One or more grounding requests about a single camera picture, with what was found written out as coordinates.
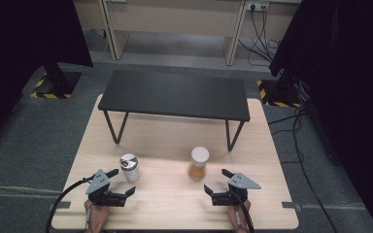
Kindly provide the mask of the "grey tape strip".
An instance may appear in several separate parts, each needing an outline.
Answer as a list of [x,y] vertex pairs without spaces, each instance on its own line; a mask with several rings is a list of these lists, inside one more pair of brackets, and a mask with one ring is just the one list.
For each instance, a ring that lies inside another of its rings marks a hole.
[[293,202],[282,202],[282,207],[286,208],[286,209],[294,209],[297,212],[301,212],[302,211],[301,205],[297,204],[297,203],[293,203]]
[[57,209],[69,209],[71,206],[71,202],[59,202],[59,203],[53,203],[53,204],[49,204],[48,206],[48,211],[51,211],[54,207],[56,207]]

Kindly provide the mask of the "black curtain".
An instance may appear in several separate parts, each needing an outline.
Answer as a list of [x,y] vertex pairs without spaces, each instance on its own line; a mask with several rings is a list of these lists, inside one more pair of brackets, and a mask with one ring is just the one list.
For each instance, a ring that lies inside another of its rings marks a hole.
[[373,0],[301,0],[270,71],[279,89],[307,84],[373,217]]
[[73,0],[0,0],[0,126],[33,73],[56,62],[91,66]]

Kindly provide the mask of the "beige wooden desk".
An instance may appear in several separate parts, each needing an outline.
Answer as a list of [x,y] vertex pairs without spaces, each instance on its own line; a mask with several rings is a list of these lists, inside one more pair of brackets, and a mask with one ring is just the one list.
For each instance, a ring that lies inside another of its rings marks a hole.
[[114,60],[121,59],[133,32],[218,36],[225,64],[235,58],[238,41],[255,36],[253,25],[269,39],[281,40],[302,0],[261,0],[266,12],[250,12],[250,0],[73,0],[81,26],[103,29]]

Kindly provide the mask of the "black shelf with metal legs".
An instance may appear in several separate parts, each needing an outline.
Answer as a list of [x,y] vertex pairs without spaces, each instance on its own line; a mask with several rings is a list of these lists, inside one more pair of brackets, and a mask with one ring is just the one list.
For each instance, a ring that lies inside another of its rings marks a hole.
[[116,70],[98,104],[112,140],[119,144],[126,122],[116,130],[111,112],[237,121],[236,132],[226,135],[232,151],[245,123],[251,120],[245,83],[241,79],[163,72]]

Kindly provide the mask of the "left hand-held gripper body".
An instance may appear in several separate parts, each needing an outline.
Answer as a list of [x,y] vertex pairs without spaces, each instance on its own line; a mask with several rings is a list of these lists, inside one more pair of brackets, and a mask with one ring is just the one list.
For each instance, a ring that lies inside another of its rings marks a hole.
[[93,205],[123,207],[126,202],[126,196],[111,192],[109,186],[110,179],[102,169],[99,169],[91,178],[91,183],[85,194]]

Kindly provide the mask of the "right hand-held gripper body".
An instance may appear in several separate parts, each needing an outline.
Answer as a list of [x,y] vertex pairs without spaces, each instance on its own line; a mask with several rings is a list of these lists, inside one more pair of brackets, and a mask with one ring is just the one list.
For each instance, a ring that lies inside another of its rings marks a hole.
[[222,193],[215,193],[212,198],[214,206],[238,206],[248,199],[249,189],[261,189],[261,186],[245,176],[237,172],[234,176],[228,179],[228,190]]

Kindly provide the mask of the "glass salt shaker metal lid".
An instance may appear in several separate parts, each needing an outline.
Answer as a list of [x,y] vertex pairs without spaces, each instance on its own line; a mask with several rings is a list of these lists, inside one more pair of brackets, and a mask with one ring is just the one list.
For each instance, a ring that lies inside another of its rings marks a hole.
[[134,183],[141,178],[139,162],[137,157],[132,153],[127,153],[120,158],[119,165],[126,179]]

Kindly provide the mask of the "person's right hand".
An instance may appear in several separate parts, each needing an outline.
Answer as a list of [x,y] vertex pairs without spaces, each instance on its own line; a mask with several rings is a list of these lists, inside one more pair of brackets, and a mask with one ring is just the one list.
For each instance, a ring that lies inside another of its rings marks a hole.
[[229,206],[228,215],[235,233],[250,232],[244,212],[240,206]]

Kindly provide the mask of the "orange spice jar white lid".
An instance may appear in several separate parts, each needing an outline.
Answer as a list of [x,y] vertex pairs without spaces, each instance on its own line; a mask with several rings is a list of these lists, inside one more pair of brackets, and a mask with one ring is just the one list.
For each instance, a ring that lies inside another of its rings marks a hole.
[[205,177],[209,157],[209,151],[204,147],[196,147],[191,151],[191,161],[187,169],[191,179],[201,181]]

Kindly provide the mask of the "black stand base striped tape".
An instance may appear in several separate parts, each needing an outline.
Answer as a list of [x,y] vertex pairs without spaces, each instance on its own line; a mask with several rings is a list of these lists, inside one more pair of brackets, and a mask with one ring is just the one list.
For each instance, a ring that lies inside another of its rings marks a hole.
[[297,91],[293,86],[280,90],[278,82],[272,80],[259,80],[256,84],[261,102],[264,105],[290,108],[301,107]]
[[69,99],[81,77],[81,72],[64,72],[56,62],[44,65],[45,74],[35,85],[31,97]]

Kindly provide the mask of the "person's left hand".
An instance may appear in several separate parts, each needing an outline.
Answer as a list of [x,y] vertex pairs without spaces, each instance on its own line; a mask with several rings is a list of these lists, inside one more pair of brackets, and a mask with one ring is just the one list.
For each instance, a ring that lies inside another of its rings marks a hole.
[[93,205],[92,202],[87,199],[85,201],[85,211],[88,217],[85,233],[101,233],[109,217],[109,208]]

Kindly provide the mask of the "white wall power outlet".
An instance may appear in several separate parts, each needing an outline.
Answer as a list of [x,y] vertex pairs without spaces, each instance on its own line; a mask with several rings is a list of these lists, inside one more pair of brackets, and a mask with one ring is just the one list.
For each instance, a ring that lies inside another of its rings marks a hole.
[[261,0],[250,0],[246,4],[246,9],[250,12],[266,12],[268,7],[269,3]]

